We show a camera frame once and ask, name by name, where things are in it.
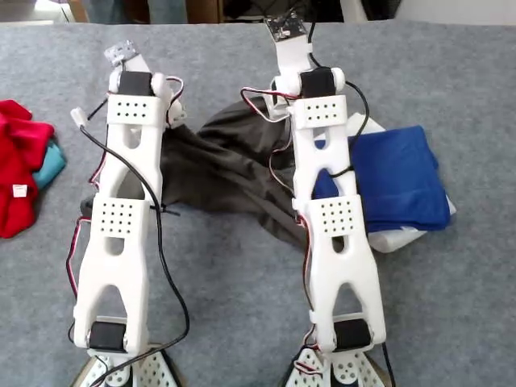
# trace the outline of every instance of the white wire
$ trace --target white wire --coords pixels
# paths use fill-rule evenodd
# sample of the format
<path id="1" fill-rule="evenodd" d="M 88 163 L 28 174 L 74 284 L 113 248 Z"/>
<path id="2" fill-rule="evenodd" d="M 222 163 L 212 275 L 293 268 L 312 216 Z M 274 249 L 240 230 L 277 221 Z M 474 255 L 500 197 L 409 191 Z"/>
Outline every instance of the white wire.
<path id="1" fill-rule="evenodd" d="M 276 173 L 274 172 L 274 169 L 273 169 L 273 156 L 276 154 L 276 153 L 280 153 L 280 152 L 284 152 L 286 151 L 290 145 L 292 145 L 292 123 L 290 123 L 290 126 L 289 126 L 289 141 L 287 142 L 287 144 L 285 146 L 283 146 L 282 148 L 278 148 L 278 149 L 274 149 L 272 152 L 271 152 L 271 155 L 268 157 L 268 170 L 271 174 L 271 176 L 274 178 L 274 180 L 276 180 L 281 186 L 285 187 L 291 194 L 292 196 L 294 196 L 294 191 L 292 188 L 290 188 L 286 183 L 284 183 L 277 175 Z"/>
<path id="2" fill-rule="evenodd" d="M 288 99 L 297 99 L 298 96 L 295 96 L 295 95 L 289 95 L 289 94 L 285 94 L 285 93 L 280 93 L 279 91 L 276 91 L 276 90 L 260 90 L 260 89 L 253 89 L 252 87 L 243 87 L 241 90 L 240 90 L 240 95 L 242 96 L 242 99 L 245 101 L 245 103 L 247 103 L 262 119 L 264 119 L 265 121 L 267 121 L 268 123 L 279 123 L 281 121 L 283 121 L 284 119 L 287 119 L 288 117 L 290 117 L 290 114 L 286 114 L 278 119 L 271 119 L 269 117 L 267 117 L 265 114 L 263 114 L 261 112 L 260 109 L 258 109 L 254 103 L 252 103 L 252 101 L 245 95 L 245 93 L 256 93 L 256 94 L 266 94 L 266 95 L 275 95 L 277 97 L 281 97 L 281 98 L 284 98 L 285 100 L 288 100 Z"/>

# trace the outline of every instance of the dark gray cloth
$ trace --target dark gray cloth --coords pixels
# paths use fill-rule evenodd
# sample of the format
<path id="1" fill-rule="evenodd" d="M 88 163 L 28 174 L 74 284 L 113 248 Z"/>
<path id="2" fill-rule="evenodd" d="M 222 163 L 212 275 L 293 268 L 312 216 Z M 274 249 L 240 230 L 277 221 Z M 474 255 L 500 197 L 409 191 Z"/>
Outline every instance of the dark gray cloth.
<path id="1" fill-rule="evenodd" d="M 265 111 L 262 98 L 255 105 Z M 244 102 L 223 109 L 194 134 L 187 127 L 164 133 L 161 151 L 165 205 L 185 203 L 201 210 L 253 214 L 271 234 L 304 246 L 291 197 L 268 170 L 273 149 L 289 138 L 285 123 L 268 123 Z M 292 148 L 272 158 L 276 174 L 291 181 Z"/>

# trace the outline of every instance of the white plastic base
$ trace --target white plastic base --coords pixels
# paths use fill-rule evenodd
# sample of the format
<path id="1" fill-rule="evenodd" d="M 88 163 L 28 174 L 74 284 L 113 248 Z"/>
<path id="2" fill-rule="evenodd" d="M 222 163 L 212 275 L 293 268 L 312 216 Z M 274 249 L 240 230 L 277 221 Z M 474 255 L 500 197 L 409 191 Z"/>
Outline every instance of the white plastic base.
<path id="1" fill-rule="evenodd" d="M 102 361 L 108 362 L 105 356 L 99 356 Z M 99 360 L 95 360 L 94 365 L 86 374 L 85 379 L 79 384 L 80 387 L 91 387 L 91 384 L 106 371 L 106 366 Z M 140 367 L 133 367 L 132 384 L 131 381 L 124 383 L 126 378 L 120 373 L 115 372 L 109 375 L 102 387 L 180 387 L 176 382 L 172 371 L 161 353 L 156 353 L 147 357 Z"/>
<path id="2" fill-rule="evenodd" d="M 297 360 L 321 371 L 321 374 L 307 375 L 296 368 L 292 370 L 285 387 L 331 387 L 331 373 L 342 386 L 385 387 L 384 382 L 376 372 L 371 362 L 363 352 L 336 352 L 329 355 L 331 367 L 323 369 L 323 363 L 316 351 L 305 348 Z"/>

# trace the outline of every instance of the teal cloth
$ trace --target teal cloth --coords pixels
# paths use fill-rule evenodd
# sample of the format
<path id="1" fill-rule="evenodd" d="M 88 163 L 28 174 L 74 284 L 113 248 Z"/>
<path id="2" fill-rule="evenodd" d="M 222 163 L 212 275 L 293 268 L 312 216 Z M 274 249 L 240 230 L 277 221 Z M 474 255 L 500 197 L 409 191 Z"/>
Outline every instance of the teal cloth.
<path id="1" fill-rule="evenodd" d="M 53 141 L 48 142 L 47 152 L 43 161 L 43 166 L 38 172 L 34 172 L 32 177 L 38 185 L 38 189 L 42 189 L 50 184 L 52 180 L 66 166 L 63 152 Z"/>

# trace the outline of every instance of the circuit board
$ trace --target circuit board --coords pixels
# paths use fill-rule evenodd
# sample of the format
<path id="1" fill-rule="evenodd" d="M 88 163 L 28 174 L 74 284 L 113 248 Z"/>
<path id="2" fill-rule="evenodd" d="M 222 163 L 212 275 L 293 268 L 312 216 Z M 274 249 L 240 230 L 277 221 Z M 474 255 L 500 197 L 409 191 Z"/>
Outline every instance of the circuit board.
<path id="1" fill-rule="evenodd" d="M 306 35 L 305 26 L 294 11 L 276 18 L 268 18 L 265 20 L 265 24 L 275 42 Z"/>

